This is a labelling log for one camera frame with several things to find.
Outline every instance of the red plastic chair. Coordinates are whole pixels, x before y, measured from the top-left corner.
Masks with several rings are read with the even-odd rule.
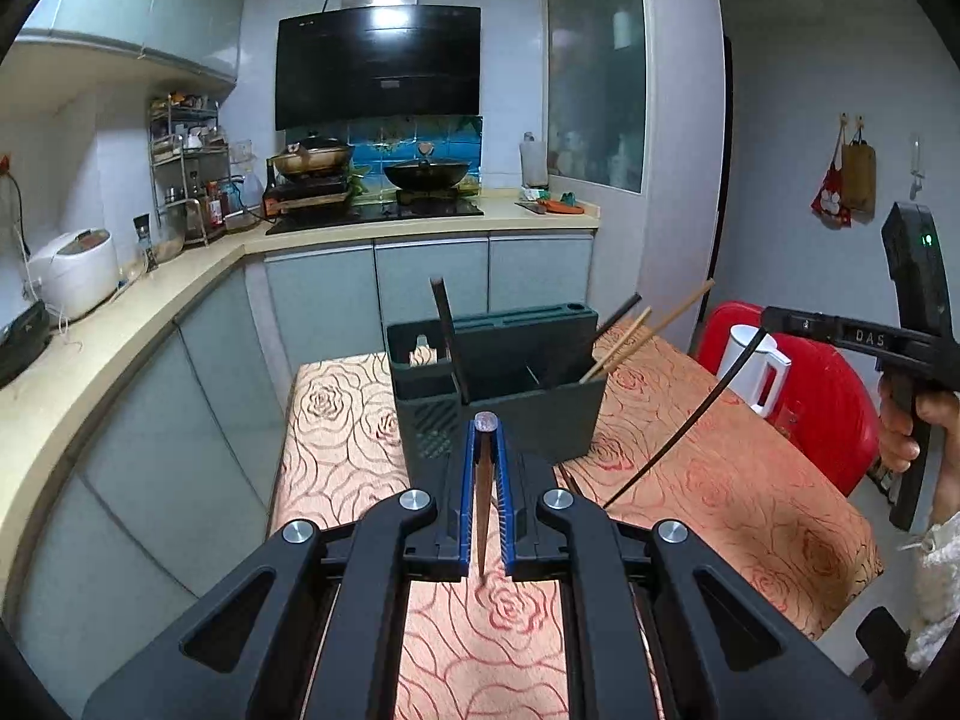
[[[760,311],[760,306],[738,301],[717,306],[704,327],[697,362],[716,374],[730,328],[734,324],[759,326]],[[773,335],[793,365],[767,421],[778,423],[784,409],[797,415],[790,439],[837,490],[849,495],[880,451],[874,402],[860,377],[832,346]]]

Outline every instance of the person's hand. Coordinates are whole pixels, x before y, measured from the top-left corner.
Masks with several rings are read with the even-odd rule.
[[[917,398],[917,415],[947,431],[944,461],[933,497],[934,523],[942,524],[960,512],[960,400],[952,392],[930,392]],[[917,459],[920,447],[909,436],[913,418],[893,400],[889,379],[880,379],[880,461],[891,471],[904,473]]]

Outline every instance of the frosted glass window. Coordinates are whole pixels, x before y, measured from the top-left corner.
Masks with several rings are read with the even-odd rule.
[[[646,121],[643,0],[547,0],[548,165],[640,191]]]

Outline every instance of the table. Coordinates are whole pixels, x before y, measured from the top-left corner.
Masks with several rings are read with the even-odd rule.
[[[584,494],[609,498],[715,382],[660,338],[638,352],[608,383],[592,451],[566,465]],[[406,487],[386,356],[301,367],[272,526],[296,517],[323,528],[350,522]],[[611,516],[644,526],[682,519],[811,638],[882,570],[867,521],[734,394]],[[568,716],[557,585],[505,579],[496,519],[485,581],[474,548],[465,581],[411,587],[398,718]]]

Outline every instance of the hanging bag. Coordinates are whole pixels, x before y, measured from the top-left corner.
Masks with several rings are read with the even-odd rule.
[[[852,211],[874,213],[877,207],[877,153],[863,140],[863,117],[856,118],[856,135],[843,147],[843,189],[840,202]]]
[[[840,132],[837,133],[837,141],[833,145],[833,156],[830,158],[830,167],[827,169],[827,175],[824,176],[823,183],[817,196],[814,197],[810,208],[813,213],[818,214],[824,221],[835,224],[838,227],[850,226],[850,210],[845,208],[840,202],[841,190],[843,188],[843,175],[837,167],[837,155],[840,153],[840,146],[845,140],[847,132],[847,114],[840,117]]]

